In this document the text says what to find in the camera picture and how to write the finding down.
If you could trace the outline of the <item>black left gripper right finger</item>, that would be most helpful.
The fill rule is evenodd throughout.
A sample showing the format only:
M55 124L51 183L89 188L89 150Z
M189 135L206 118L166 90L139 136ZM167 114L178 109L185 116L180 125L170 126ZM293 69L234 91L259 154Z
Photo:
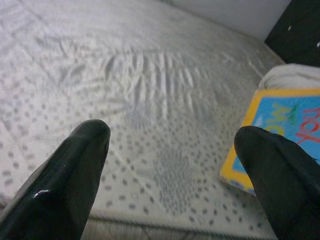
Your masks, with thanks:
M241 127L234 148L279 240L320 238L320 166L295 142Z

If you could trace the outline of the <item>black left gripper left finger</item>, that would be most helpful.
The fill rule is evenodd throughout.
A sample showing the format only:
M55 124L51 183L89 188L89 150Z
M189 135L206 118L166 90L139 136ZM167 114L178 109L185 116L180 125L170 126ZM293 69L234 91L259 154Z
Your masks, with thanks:
M18 190L0 217L3 240L79 240L94 204L111 130L82 122Z

